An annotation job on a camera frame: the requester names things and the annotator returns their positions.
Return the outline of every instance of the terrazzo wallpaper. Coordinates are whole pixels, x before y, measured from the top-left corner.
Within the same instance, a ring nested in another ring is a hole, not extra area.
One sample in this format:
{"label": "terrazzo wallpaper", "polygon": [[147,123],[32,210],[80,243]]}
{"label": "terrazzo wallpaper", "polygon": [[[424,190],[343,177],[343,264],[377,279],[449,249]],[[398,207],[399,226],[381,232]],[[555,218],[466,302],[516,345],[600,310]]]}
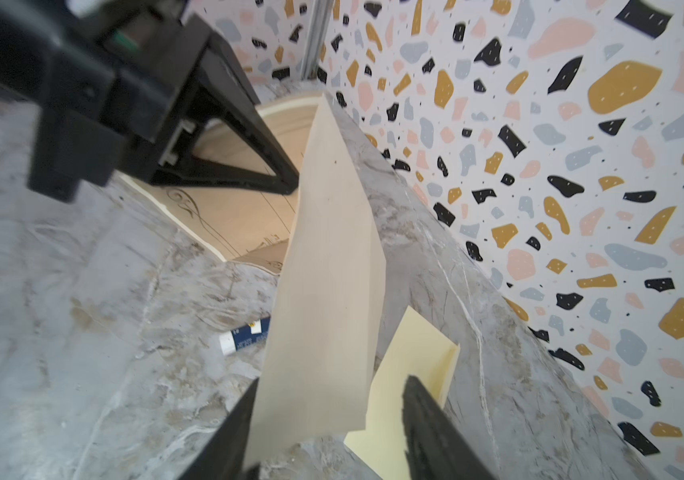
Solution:
{"label": "terrazzo wallpaper", "polygon": [[190,0],[196,13],[232,45],[252,84],[299,78],[314,0]]}
{"label": "terrazzo wallpaper", "polygon": [[684,0],[337,0],[318,78],[684,480]]}

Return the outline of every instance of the gray marble surface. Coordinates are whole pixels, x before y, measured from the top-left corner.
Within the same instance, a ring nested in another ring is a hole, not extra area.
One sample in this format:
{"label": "gray marble surface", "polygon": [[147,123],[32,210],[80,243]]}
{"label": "gray marble surface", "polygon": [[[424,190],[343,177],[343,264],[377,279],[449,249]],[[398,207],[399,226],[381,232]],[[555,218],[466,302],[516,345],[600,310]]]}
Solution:
{"label": "gray marble surface", "polygon": [[[387,259],[378,358],[410,304],[461,344],[445,411],[500,478],[651,478],[334,112]],[[119,182],[83,184],[73,205],[27,191],[36,114],[0,111],[0,478],[175,478],[259,376],[262,346],[225,358],[217,335],[267,314],[277,278],[222,264]],[[340,437],[297,445],[261,476],[376,478]]]}

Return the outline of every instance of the black speckle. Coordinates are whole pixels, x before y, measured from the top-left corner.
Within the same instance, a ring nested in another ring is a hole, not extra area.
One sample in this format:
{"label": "black speckle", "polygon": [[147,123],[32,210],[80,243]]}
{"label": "black speckle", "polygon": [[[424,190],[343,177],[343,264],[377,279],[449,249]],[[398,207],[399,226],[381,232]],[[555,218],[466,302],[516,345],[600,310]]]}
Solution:
{"label": "black speckle", "polygon": [[547,181],[550,182],[550,185],[557,188],[558,191],[561,192],[561,195],[566,198],[574,197],[585,191],[585,187],[582,187],[580,184],[574,183],[563,177],[558,177],[558,175],[550,175],[547,178]]}
{"label": "black speckle", "polygon": [[478,246],[473,244],[472,242],[465,242],[465,248],[467,249],[467,254],[470,255],[470,258],[475,260],[476,262],[482,262],[483,257],[481,256],[481,251],[478,250]]}
{"label": "black speckle", "polygon": [[454,42],[462,42],[462,40],[465,39],[465,28],[467,28],[467,24],[464,22],[457,22],[456,25],[454,25],[454,34],[452,35]]}
{"label": "black speckle", "polygon": [[657,192],[654,190],[646,190],[643,192],[627,192],[622,198],[625,200],[630,200],[631,202],[638,202],[639,204],[647,204],[656,197]]}
{"label": "black speckle", "polygon": [[430,57],[430,60],[425,62],[424,65],[422,65],[422,73],[432,72],[433,67],[435,67],[435,60],[433,60],[433,57]]}
{"label": "black speckle", "polygon": [[539,240],[536,239],[536,236],[529,236],[529,239],[526,241],[526,243],[531,245],[534,250],[539,250],[542,248],[542,245],[539,244]]}
{"label": "black speckle", "polygon": [[598,124],[598,128],[614,137],[619,133],[619,128],[625,123],[625,120],[625,118],[619,118],[618,120],[602,121]]}
{"label": "black speckle", "polygon": [[398,117],[398,108],[400,105],[396,101],[390,108],[387,109],[387,120],[395,121]]}
{"label": "black speckle", "polygon": [[443,204],[440,202],[435,202],[435,205],[433,205],[433,210],[438,215],[438,221],[441,221],[448,226],[451,226],[451,224],[454,223],[454,220],[456,220],[456,216],[449,212],[449,209],[443,206]]}
{"label": "black speckle", "polygon": [[554,352],[552,350],[548,350],[548,352],[550,352],[550,355],[554,356],[556,359],[561,359],[566,363],[570,363],[579,370],[585,370],[585,364],[582,363],[582,360],[579,360],[577,357],[563,349],[558,349]]}
{"label": "black speckle", "polygon": [[659,398],[657,390],[654,388],[654,384],[652,384],[649,380],[646,380],[641,385],[641,393],[648,397],[648,402],[652,406],[662,406],[662,400]]}
{"label": "black speckle", "polygon": [[276,68],[275,70],[273,70],[273,78],[277,80],[283,80],[284,78],[288,78],[290,74],[290,67]]}
{"label": "black speckle", "polygon": [[393,164],[393,170],[405,170],[407,172],[411,171],[411,166],[403,160],[395,160]]}
{"label": "black speckle", "polygon": [[569,60],[556,76],[556,79],[552,81],[550,86],[547,88],[547,94],[551,94],[554,91],[566,90],[569,85],[574,82],[574,77],[577,75],[577,70],[579,70],[579,65],[582,64],[582,56],[574,57]]}
{"label": "black speckle", "polygon": [[641,0],[630,0],[615,18],[649,37],[656,38],[668,27],[672,15],[660,12]]}
{"label": "black speckle", "polygon": [[652,278],[645,280],[643,284],[646,288],[653,288],[657,292],[664,292],[665,290],[673,290],[675,288],[672,278]]}
{"label": "black speckle", "polygon": [[534,330],[529,327],[529,330],[537,337],[539,340],[544,340],[545,342],[550,342],[550,332],[547,330]]}
{"label": "black speckle", "polygon": [[571,310],[583,298],[585,297],[578,293],[556,293],[556,305],[560,306],[563,310]]}
{"label": "black speckle", "polygon": [[654,446],[654,444],[651,443],[648,438],[644,437],[643,434],[640,433],[638,429],[635,428],[635,426],[630,422],[619,422],[617,427],[622,430],[622,435],[625,439],[625,442],[634,446],[635,449],[641,453],[641,455],[649,456],[659,453],[659,448]]}
{"label": "black speckle", "polygon": [[518,157],[518,155],[526,149],[526,146],[521,142],[521,139],[518,138],[516,132],[512,131],[507,125],[499,130],[499,135],[497,136],[501,141],[505,142],[505,145],[510,149],[513,158]]}
{"label": "black speckle", "polygon": [[443,172],[444,177],[449,176],[449,169],[445,166],[445,163],[443,162],[443,159],[441,157],[438,157],[438,170],[441,170]]}
{"label": "black speckle", "polygon": [[483,62],[490,67],[494,67],[498,64],[501,63],[499,60],[499,53],[501,52],[501,43],[499,43],[499,39],[497,37],[494,37],[493,40],[489,42],[483,49],[478,52],[478,54],[475,56],[475,60],[473,62]]}
{"label": "black speckle", "polygon": [[484,190],[473,190],[472,197],[475,197],[475,202],[482,204],[485,199],[489,197],[496,197],[496,192],[492,188],[485,188]]}

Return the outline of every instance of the patterned wall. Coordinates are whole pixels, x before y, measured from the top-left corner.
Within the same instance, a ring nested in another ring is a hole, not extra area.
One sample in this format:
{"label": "patterned wall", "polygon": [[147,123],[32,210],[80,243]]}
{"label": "patterned wall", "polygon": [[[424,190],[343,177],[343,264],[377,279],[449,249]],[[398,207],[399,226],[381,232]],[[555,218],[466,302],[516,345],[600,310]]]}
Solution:
{"label": "patterned wall", "polygon": [[321,59],[617,433],[683,480],[684,0],[342,0]]}
{"label": "patterned wall", "polygon": [[252,84],[299,78],[314,0],[191,0],[232,45]]}

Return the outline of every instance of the yellow sticky note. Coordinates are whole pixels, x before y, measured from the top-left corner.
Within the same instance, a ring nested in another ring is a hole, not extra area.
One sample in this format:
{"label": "yellow sticky note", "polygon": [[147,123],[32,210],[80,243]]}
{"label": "yellow sticky note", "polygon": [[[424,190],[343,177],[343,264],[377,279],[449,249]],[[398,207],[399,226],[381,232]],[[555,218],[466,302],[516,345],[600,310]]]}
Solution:
{"label": "yellow sticky note", "polygon": [[405,460],[403,388],[409,375],[422,382],[443,408],[459,346],[409,307],[376,371],[369,391],[366,429],[350,432],[344,444],[383,480],[410,478]]}

